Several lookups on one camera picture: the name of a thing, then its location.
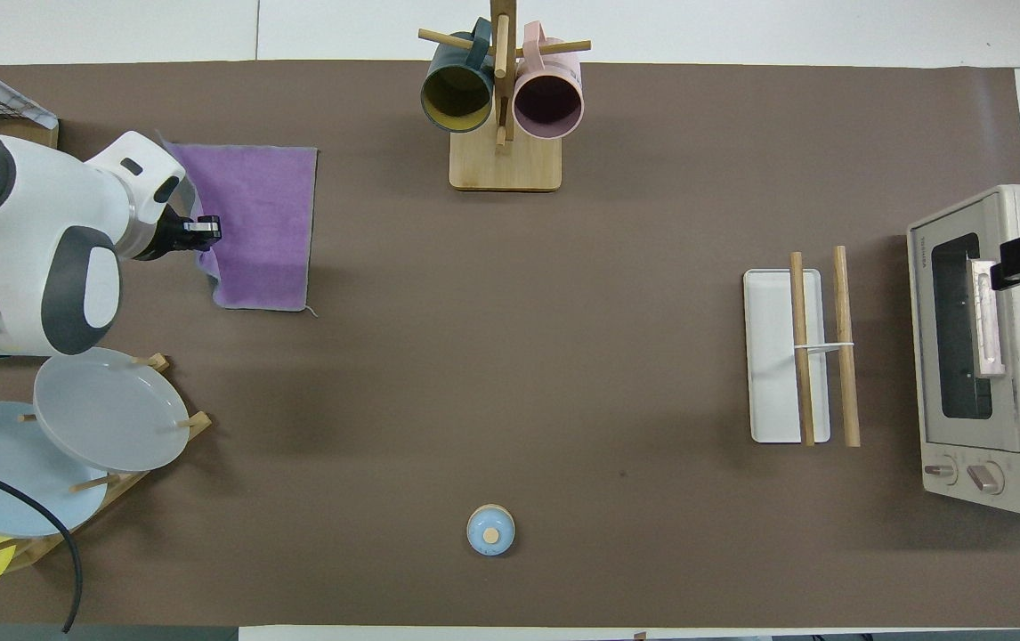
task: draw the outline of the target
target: dark green mug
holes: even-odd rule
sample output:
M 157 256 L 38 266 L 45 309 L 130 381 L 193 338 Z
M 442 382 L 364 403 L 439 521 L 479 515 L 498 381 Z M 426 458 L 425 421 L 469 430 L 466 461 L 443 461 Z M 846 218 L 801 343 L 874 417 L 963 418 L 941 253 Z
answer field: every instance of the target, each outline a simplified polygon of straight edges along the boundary
M 420 99 L 430 121 L 461 134 L 478 129 L 493 108 L 491 20 L 478 17 L 473 32 L 457 32 L 452 36 L 470 40 L 470 50 L 439 45 L 427 78 L 423 79 Z

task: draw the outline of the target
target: oven door handle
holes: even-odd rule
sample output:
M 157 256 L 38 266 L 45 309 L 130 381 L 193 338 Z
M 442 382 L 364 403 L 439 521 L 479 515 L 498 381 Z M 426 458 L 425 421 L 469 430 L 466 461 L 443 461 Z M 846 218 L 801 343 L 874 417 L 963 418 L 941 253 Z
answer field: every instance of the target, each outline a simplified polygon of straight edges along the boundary
M 997 379 L 1005 375 L 1002 360 L 1002 329 L 997 313 L 997 292 L 991 282 L 994 260 L 966 260 L 969 279 L 969 326 L 973 329 L 973 375 Z

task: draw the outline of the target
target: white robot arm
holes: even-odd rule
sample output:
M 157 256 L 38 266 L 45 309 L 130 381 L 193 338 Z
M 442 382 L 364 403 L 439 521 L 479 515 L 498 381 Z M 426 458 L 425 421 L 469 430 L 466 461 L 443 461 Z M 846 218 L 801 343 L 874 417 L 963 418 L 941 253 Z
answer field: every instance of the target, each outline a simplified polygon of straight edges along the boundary
M 119 259 L 204 251 L 216 216 L 186 218 L 186 170 L 143 135 L 80 162 L 0 136 L 0 356 L 54 356 L 98 344 L 118 312 Z

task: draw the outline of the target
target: toaster oven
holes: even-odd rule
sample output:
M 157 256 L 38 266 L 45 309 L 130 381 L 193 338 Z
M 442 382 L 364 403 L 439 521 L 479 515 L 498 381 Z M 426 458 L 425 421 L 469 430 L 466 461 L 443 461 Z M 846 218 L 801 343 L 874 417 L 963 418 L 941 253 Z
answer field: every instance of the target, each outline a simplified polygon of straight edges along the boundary
M 927 491 L 1020 512 L 1020 185 L 910 225 Z

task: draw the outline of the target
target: white tray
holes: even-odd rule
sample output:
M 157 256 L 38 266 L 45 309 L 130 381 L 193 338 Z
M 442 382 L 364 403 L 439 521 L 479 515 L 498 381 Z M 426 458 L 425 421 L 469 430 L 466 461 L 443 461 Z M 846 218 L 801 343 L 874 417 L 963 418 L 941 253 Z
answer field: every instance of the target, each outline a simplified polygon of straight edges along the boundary
M 807 296 L 807 343 L 822 344 L 822 279 L 804 268 Z M 747 324 L 747 390 L 751 438 L 756 442 L 802 442 L 799 388 L 795 383 L 789 268 L 750 268 L 744 274 L 744 320 Z M 830 439 L 827 354 L 811 353 L 811 405 L 814 441 Z

